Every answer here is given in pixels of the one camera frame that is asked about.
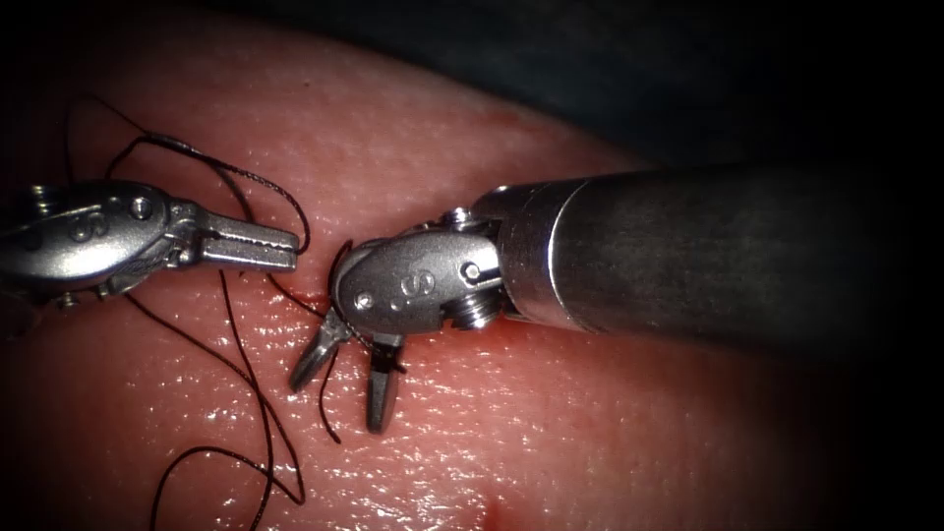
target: metal surface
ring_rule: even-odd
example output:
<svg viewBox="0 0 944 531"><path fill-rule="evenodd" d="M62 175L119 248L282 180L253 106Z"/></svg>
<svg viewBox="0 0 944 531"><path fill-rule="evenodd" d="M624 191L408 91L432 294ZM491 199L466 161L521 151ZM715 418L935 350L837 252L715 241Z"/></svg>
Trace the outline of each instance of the metal surface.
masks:
<svg viewBox="0 0 944 531"><path fill-rule="evenodd" d="M131 181L30 187L0 230L0 280L60 308L125 293L162 268L292 271L298 238Z"/></svg>
<svg viewBox="0 0 944 531"><path fill-rule="evenodd" d="M345 262L333 296L344 318L362 333L439 331L444 319L462 317L447 314L447 303L502 283L489 238L441 228L385 240ZM470 267L477 271L474 278L466 274Z"/></svg>
<svg viewBox="0 0 944 531"><path fill-rule="evenodd" d="M878 348L906 292L907 217L878 177L716 166L511 187L472 210L501 221L504 289L528 321L824 359Z"/></svg>
<svg viewBox="0 0 944 531"><path fill-rule="evenodd" d="M532 321L584 329L564 308L552 269L555 230L567 201L585 181L502 187L472 206L478 217L501 222L497 247L505 290L514 307Z"/></svg>
<svg viewBox="0 0 944 531"><path fill-rule="evenodd" d="M328 309L321 326L318 327L318 333L302 351L292 374L288 377L292 392L299 392L308 385L351 335L351 329L341 320L334 308Z"/></svg>
<svg viewBox="0 0 944 531"><path fill-rule="evenodd" d="M457 208L392 238L367 241L341 257L329 281L332 302L318 334L292 370L299 391L343 341L370 342L367 427L381 434L393 416L406 335L481 328L502 309L492 226Z"/></svg>
<svg viewBox="0 0 944 531"><path fill-rule="evenodd" d="M393 418L400 383L400 354L404 336L379 333L371 349L371 373L367 380L367 430L382 434Z"/></svg>

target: dark background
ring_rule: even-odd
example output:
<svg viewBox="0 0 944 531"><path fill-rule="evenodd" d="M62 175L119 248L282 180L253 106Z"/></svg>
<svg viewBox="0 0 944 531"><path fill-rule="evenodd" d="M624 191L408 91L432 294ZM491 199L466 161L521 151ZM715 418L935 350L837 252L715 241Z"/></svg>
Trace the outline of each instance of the dark background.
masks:
<svg viewBox="0 0 944 531"><path fill-rule="evenodd" d="M374 48L559 116L666 166L887 149L903 54L884 3L202 0ZM68 69L62 43L133 3L21 4L4 118Z"/></svg>

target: screw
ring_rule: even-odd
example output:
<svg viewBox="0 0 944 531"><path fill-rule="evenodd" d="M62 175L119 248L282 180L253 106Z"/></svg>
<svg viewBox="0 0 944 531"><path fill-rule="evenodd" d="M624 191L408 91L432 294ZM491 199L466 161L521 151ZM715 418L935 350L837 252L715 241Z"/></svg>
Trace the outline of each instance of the screw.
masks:
<svg viewBox="0 0 944 531"><path fill-rule="evenodd" d="M473 263L468 263L462 267L462 276L468 280L475 280L482 274L479 267Z"/></svg>
<svg viewBox="0 0 944 531"><path fill-rule="evenodd" d="M131 201L131 216L135 219L144 221L150 217L152 208L150 201L145 198L134 198Z"/></svg>
<svg viewBox="0 0 944 531"><path fill-rule="evenodd" d="M77 299L75 295L73 295L72 293L68 291L63 293L61 297L56 299L56 306L59 307L59 310L68 310L78 304L79 304L79 299Z"/></svg>
<svg viewBox="0 0 944 531"><path fill-rule="evenodd" d="M85 243L91 238L91 227L85 218L75 219L69 229L69 237L76 243Z"/></svg>
<svg viewBox="0 0 944 531"><path fill-rule="evenodd" d="M442 221L450 225L461 225L472 219L472 212L468 209L459 207L454 208L442 215Z"/></svg>
<svg viewBox="0 0 944 531"><path fill-rule="evenodd" d="M372 306L374 306L374 296L366 291L359 293L354 299L354 308L358 310L369 310Z"/></svg>

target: cylindrical shaft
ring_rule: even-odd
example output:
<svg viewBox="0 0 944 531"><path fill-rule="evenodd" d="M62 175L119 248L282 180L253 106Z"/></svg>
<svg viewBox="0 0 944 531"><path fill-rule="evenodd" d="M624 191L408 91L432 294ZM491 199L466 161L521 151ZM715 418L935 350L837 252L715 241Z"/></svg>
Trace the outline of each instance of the cylindrical shaft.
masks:
<svg viewBox="0 0 944 531"><path fill-rule="evenodd" d="M821 164L652 171L502 187L512 317L782 353L875 346L904 279L900 205L875 170Z"/></svg>

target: moist tissue surface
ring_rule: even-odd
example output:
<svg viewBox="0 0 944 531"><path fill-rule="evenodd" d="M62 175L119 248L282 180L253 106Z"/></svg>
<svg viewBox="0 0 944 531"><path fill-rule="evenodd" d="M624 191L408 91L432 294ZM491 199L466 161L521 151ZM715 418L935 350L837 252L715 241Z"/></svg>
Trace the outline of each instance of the moist tissue surface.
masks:
<svg viewBox="0 0 944 531"><path fill-rule="evenodd" d="M312 223L294 293L326 308L348 238L389 236L502 184L641 167L572 128L435 74L334 41L205 14L154 11L66 50L61 83L5 125L7 185L61 182L65 101L90 90L146 127L277 182ZM71 128L80 178L135 132L93 106ZM205 167L142 147L118 170L239 215ZM288 205L244 186L261 222L300 231ZM838 510L842 455L824 443L835 382L704 345L498 322L410 337L396 416L364 425L367 356L341 349L318 415L318 379L288 373L318 321L260 274L229 273L237 326L297 449L307 502L273 494L261 529L798 527ZM238 362L216 272L166 271L134 294ZM25 522L147 528L164 468L214 444L265 462L258 405L219 362L127 301L51 312L6 348L5 436ZM276 443L276 474L293 485ZM170 477L159 529L244 529L262 477L196 455Z"/></svg>

